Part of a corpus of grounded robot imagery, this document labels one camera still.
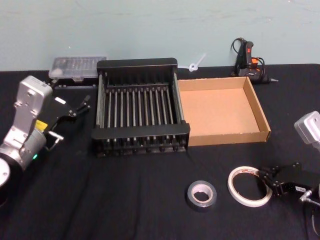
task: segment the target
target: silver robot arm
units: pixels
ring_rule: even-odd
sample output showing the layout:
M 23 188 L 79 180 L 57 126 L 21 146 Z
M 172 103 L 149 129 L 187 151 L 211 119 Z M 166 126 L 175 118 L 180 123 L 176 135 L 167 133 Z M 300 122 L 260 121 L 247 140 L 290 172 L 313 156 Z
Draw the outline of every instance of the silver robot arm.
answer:
M 305 144 L 311 144 L 320 151 L 320 114 L 310 112 L 295 122 L 294 127 Z
M 52 88 L 33 76 L 22 80 L 16 96 L 13 125 L 0 145 L 0 205 L 15 188 L 23 171 L 46 144 L 35 128 L 40 112 L 48 105 Z

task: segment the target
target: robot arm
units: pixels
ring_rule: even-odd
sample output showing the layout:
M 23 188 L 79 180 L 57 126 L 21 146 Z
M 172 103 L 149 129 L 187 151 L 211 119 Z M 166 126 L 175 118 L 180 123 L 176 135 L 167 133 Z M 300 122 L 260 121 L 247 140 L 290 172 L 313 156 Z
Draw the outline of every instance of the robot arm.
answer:
M 33 76 L 22 80 L 16 96 L 13 125 L 0 145 L 0 206 L 18 186 L 23 172 L 45 146 L 50 151 L 64 138 L 53 132 L 63 121 L 76 121 L 90 106 L 86 96 L 78 108 L 52 98 L 53 89 Z M 47 137 L 55 142 L 47 147 Z
M 0 145 L 0 205 L 16 187 L 34 155 L 46 144 L 45 136 L 35 125 L 52 92 L 50 86 L 33 76 L 19 84 L 13 125 Z
M 317 111 L 304 115 L 294 127 L 304 143 L 311 144 L 320 151 L 320 114 Z M 284 167 L 262 167 L 258 175 L 272 189 L 273 194 L 279 196 L 288 192 L 303 193 L 300 198 L 302 202 L 320 206 L 309 198 L 314 193 L 320 198 L 320 174 L 302 170 L 299 162 Z

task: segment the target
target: clear plastic case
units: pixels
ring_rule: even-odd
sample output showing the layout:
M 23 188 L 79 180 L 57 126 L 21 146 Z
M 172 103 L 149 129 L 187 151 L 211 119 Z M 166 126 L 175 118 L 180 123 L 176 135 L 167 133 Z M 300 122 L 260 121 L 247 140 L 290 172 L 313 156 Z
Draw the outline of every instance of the clear plastic case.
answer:
M 105 56 L 56 57 L 53 61 L 49 78 L 73 79 L 82 82 L 84 79 L 97 78 L 97 62 L 107 60 Z

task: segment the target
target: open cardboard tray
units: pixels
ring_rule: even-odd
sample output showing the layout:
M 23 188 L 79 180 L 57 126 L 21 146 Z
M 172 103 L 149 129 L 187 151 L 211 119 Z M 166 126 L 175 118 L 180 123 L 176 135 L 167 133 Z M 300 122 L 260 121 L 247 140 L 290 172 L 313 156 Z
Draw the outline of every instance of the open cardboard tray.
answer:
M 265 142 L 270 127 L 247 77 L 179 80 L 189 146 Z

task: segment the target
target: black dish rack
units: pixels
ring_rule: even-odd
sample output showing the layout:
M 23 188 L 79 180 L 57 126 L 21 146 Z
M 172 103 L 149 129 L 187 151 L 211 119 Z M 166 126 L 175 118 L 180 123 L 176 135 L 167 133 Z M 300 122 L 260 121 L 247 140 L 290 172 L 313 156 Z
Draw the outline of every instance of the black dish rack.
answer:
M 175 58 L 102 60 L 92 139 L 98 156 L 186 151 Z

